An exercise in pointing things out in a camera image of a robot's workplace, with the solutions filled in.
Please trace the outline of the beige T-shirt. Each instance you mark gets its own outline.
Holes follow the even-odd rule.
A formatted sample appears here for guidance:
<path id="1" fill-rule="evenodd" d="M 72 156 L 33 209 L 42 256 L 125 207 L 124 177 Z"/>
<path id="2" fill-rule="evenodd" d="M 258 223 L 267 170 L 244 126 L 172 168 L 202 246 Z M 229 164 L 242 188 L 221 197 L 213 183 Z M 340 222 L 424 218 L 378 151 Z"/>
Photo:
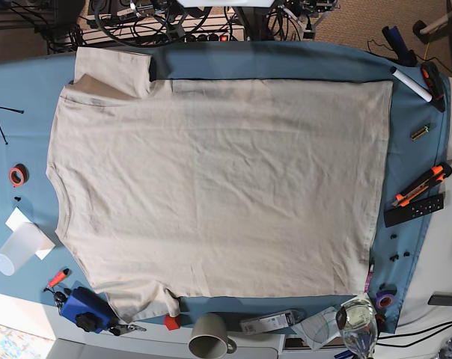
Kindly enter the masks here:
<path id="1" fill-rule="evenodd" d="M 362 293 L 393 85 L 150 79 L 150 56 L 81 48 L 46 174 L 56 233 L 126 322 L 179 297 Z"/>

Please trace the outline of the black power strip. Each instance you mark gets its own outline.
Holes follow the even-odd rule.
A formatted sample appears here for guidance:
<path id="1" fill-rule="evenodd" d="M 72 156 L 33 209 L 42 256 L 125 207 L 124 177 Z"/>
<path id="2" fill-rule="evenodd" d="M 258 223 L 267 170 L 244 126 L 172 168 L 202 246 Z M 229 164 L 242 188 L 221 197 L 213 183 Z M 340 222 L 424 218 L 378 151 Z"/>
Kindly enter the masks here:
<path id="1" fill-rule="evenodd" d="M 182 42 L 193 43 L 193 42 L 231 42 L 239 41 L 239 39 L 232 34 L 217 34 L 217 33 L 200 33 L 200 34 L 190 34 L 186 35 Z"/>

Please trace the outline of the packaged tool blister pack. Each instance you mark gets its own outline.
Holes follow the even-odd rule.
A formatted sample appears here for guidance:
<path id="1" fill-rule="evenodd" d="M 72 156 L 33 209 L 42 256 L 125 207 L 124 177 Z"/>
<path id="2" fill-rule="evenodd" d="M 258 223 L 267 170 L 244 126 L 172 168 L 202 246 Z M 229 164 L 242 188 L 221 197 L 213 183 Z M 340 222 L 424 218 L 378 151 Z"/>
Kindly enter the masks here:
<path id="1" fill-rule="evenodd" d="M 300 323 L 305 318 L 302 310 L 285 310 L 251 319 L 243 319 L 239 326 L 245 335 L 277 331 Z"/>

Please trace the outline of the red cube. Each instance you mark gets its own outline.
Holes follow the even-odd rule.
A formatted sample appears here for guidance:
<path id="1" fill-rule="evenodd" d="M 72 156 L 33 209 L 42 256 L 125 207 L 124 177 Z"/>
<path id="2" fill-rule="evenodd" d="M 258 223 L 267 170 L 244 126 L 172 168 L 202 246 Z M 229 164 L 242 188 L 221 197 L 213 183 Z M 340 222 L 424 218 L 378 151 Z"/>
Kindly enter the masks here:
<path id="1" fill-rule="evenodd" d="M 163 319 L 163 324 L 169 331 L 174 331 L 180 329 L 181 320 L 179 316 L 165 315 Z"/>

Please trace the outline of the grey ceramic mug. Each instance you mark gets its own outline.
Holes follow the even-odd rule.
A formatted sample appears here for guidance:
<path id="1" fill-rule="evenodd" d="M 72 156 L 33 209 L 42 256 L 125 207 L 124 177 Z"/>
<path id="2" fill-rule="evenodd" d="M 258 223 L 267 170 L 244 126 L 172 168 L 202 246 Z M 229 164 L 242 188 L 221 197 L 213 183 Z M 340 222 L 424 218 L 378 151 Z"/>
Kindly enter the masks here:
<path id="1" fill-rule="evenodd" d="M 234 354 L 237 344 L 229 338 L 224 320 L 207 313 L 195 323 L 188 348 L 197 358 L 217 359 Z"/>

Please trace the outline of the purple glue tube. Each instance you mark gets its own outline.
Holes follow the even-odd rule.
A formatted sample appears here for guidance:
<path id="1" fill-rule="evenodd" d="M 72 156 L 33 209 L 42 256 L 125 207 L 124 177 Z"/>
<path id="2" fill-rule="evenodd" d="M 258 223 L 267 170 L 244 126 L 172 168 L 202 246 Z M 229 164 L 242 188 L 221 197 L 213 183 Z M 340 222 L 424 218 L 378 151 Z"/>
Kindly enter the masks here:
<path id="1" fill-rule="evenodd" d="M 369 291 L 370 281 L 373 276 L 373 270 L 374 270 L 374 263 L 371 263 L 369 265 L 369 269 L 367 271 L 367 277 L 366 277 L 366 281 L 364 284 L 364 293 L 368 293 L 368 291 Z"/>

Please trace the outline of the black remote control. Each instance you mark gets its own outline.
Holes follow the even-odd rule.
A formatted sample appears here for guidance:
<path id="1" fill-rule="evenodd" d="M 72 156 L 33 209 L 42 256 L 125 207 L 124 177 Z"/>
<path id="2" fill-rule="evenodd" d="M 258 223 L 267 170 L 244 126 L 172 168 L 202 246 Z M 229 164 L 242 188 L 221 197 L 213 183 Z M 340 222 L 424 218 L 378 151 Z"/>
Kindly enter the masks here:
<path id="1" fill-rule="evenodd" d="M 439 193 L 423 200 L 418 200 L 406 206 L 398 206 L 384 213 L 386 227 L 393 227 L 416 218 L 429 215 L 444 208 L 445 196 Z"/>

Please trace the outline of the folded paper map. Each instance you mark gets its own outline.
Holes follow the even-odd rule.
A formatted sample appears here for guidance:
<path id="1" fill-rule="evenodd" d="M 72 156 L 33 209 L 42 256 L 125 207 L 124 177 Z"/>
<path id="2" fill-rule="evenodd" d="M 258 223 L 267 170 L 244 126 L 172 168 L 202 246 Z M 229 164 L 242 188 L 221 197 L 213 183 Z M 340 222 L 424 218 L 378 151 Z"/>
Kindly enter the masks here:
<path id="1" fill-rule="evenodd" d="M 336 322 L 337 312 L 338 310 L 335 307 L 328 307 L 302 320 L 292 329 L 312 351 L 317 351 L 340 336 Z"/>

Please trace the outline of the metal keys with fob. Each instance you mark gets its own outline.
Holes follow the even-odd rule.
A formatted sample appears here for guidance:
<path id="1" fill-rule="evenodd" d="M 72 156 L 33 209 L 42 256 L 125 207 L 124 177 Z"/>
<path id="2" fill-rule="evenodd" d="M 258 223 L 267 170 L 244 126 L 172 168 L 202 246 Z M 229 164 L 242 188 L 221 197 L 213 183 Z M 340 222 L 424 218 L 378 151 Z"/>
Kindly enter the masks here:
<path id="1" fill-rule="evenodd" d="M 129 325 L 116 324 L 116 325 L 110 325 L 108 330 L 111 334 L 115 335 L 116 337 L 119 337 L 124 334 L 132 333 L 133 331 L 145 332 L 147 329 L 143 328 L 141 326 L 138 326 L 138 325 L 133 325 L 133 324 L 129 324 Z"/>

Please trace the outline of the orange marker pen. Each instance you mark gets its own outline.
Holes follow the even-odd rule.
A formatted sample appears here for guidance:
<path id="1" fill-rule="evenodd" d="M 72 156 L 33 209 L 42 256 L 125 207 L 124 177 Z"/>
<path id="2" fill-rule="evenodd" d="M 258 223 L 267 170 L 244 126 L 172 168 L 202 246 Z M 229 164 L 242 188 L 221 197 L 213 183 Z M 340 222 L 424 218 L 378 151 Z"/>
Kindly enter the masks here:
<path id="1" fill-rule="evenodd" d="M 47 284 L 47 286 L 43 289 L 44 292 L 50 291 L 56 285 L 58 285 L 61 281 L 63 281 L 70 273 L 69 269 L 60 270 Z"/>

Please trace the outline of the blue box with knob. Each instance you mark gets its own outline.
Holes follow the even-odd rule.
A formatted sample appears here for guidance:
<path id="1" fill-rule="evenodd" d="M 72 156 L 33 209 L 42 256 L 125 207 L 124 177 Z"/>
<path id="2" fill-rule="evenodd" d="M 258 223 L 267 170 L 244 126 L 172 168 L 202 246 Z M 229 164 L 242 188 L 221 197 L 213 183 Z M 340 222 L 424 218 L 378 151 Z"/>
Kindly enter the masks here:
<path id="1" fill-rule="evenodd" d="M 107 331 L 116 318 L 110 306 L 94 292 L 75 288 L 63 303 L 60 315 L 85 332 L 99 334 Z"/>

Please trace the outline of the clear wine glass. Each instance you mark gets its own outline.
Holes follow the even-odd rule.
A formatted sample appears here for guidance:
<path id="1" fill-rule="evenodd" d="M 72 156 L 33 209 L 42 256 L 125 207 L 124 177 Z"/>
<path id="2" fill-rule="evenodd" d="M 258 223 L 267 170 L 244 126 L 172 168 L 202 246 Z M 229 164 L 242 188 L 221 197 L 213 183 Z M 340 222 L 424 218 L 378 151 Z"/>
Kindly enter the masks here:
<path id="1" fill-rule="evenodd" d="M 345 346 L 357 358 L 372 358 L 378 339 L 376 311 L 370 300 L 358 296 L 344 302 L 336 323 Z"/>

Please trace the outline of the green AA battery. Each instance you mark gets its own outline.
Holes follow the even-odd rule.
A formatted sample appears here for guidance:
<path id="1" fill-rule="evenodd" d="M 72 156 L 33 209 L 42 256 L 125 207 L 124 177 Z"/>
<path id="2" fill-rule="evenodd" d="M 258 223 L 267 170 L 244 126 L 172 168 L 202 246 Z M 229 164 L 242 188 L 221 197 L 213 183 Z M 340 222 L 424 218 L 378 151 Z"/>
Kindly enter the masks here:
<path id="1" fill-rule="evenodd" d="M 417 141 L 420 137 L 426 135 L 429 132 L 430 132 L 430 124 L 423 126 L 422 128 L 420 128 L 416 132 L 413 132 L 410 135 L 410 138 L 411 138 L 412 141 Z"/>

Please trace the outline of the purple tape roll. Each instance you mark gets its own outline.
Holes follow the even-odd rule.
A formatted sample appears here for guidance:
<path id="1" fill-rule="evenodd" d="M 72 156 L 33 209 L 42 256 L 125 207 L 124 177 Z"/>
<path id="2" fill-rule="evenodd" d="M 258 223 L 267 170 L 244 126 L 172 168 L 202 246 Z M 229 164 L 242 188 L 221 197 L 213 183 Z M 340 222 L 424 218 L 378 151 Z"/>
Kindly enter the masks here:
<path id="1" fill-rule="evenodd" d="M 385 309 L 390 307 L 395 302 L 394 291 L 383 290 L 376 294 L 376 307 L 379 309 Z"/>

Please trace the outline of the white marker pen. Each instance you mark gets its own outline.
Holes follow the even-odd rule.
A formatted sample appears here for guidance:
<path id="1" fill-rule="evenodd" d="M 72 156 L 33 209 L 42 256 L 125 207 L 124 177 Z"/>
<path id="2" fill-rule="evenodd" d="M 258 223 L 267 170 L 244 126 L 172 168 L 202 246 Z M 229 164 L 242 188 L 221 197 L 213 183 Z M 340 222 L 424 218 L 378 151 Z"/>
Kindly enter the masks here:
<path id="1" fill-rule="evenodd" d="M 400 71 L 396 67 L 391 67 L 390 72 L 393 77 L 402 82 L 405 86 L 407 86 L 410 90 L 415 92 L 419 97 L 421 97 L 425 102 L 431 102 L 433 96 L 421 87 L 416 81 L 414 81 L 411 77 Z"/>

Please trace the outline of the translucent plastic cup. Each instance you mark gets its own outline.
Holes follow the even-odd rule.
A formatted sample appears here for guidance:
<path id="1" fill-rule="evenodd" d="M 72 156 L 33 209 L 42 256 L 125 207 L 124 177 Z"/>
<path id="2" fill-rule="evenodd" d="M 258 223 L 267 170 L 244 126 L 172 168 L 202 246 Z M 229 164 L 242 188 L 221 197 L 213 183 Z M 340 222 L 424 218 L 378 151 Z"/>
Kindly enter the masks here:
<path id="1" fill-rule="evenodd" d="M 0 248 L 0 272 L 13 275 L 40 250 L 42 243 L 40 230 L 34 224 L 19 225 Z"/>

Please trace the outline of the red tape roll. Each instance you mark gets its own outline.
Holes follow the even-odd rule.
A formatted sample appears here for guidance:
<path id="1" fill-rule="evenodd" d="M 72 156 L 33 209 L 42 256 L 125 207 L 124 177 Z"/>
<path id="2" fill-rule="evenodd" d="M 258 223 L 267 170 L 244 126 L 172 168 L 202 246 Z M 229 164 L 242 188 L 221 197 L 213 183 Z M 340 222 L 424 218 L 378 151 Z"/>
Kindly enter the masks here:
<path id="1" fill-rule="evenodd" d="M 13 166 L 8 172 L 8 178 L 14 188 L 24 185 L 28 181 L 28 170 L 23 164 Z"/>

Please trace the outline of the orange utility knife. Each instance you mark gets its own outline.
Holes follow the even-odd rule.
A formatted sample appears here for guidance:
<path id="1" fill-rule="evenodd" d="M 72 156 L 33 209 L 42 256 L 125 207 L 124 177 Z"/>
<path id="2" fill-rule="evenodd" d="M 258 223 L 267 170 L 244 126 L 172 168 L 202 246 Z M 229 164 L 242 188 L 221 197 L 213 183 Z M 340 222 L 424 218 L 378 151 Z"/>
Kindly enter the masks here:
<path id="1" fill-rule="evenodd" d="M 412 199 L 416 198 L 427 189 L 435 187 L 439 183 L 443 182 L 451 174 L 452 167 L 446 162 L 433 166 L 429 170 L 422 173 L 412 184 L 398 193 L 395 197 L 395 201 L 391 205 L 393 207 L 404 207 L 408 205 Z"/>

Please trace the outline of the black orange box cutter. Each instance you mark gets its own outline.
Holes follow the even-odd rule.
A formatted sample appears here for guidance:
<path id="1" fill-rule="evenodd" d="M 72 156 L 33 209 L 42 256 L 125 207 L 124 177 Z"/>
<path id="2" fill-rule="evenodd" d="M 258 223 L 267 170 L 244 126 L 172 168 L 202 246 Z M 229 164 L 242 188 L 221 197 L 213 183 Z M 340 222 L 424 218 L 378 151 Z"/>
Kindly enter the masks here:
<path id="1" fill-rule="evenodd" d="M 438 67 L 432 61 L 421 64 L 423 79 L 432 95 L 432 105 L 441 113 L 445 111 L 445 91 Z"/>

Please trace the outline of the black phone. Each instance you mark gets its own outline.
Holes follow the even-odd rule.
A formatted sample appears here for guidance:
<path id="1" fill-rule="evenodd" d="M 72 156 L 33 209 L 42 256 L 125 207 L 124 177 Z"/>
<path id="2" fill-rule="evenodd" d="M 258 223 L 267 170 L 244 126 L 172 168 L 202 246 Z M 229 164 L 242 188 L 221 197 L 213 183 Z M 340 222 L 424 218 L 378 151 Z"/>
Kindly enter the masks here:
<path id="1" fill-rule="evenodd" d="M 452 307 L 452 295 L 433 294 L 427 304 L 430 306 Z"/>

